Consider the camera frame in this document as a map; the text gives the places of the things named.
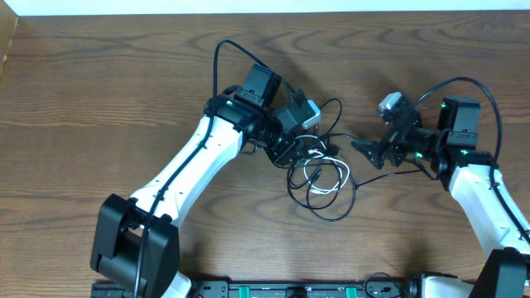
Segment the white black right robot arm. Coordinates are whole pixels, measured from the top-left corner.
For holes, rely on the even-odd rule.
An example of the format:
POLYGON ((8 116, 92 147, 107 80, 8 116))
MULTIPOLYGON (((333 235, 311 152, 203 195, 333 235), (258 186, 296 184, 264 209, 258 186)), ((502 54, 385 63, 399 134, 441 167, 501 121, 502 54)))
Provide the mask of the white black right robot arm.
POLYGON ((437 129, 421 117, 401 93, 378 105, 389 125, 382 140, 354 140, 353 148, 376 168, 385 162, 426 161, 433 180, 464 210, 484 252, 486 263, 475 283, 456 276, 422 272, 402 286, 401 297, 521 297, 529 284, 529 222, 506 189, 491 153, 479 151, 479 101, 447 95, 437 129))

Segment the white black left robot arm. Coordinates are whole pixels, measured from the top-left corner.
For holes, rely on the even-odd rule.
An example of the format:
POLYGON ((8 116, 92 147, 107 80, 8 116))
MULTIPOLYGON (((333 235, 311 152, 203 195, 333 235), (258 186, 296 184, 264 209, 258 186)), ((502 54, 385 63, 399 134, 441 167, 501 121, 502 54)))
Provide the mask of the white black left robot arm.
POLYGON ((321 120, 302 90, 287 88, 287 103, 273 108, 282 77, 253 65, 242 85, 215 93, 190 140, 150 182, 128 198, 101 205, 90 258, 93 271, 136 297, 186 297, 192 281, 179 271, 179 231, 214 176, 251 143, 275 166, 306 155, 299 131, 321 120))

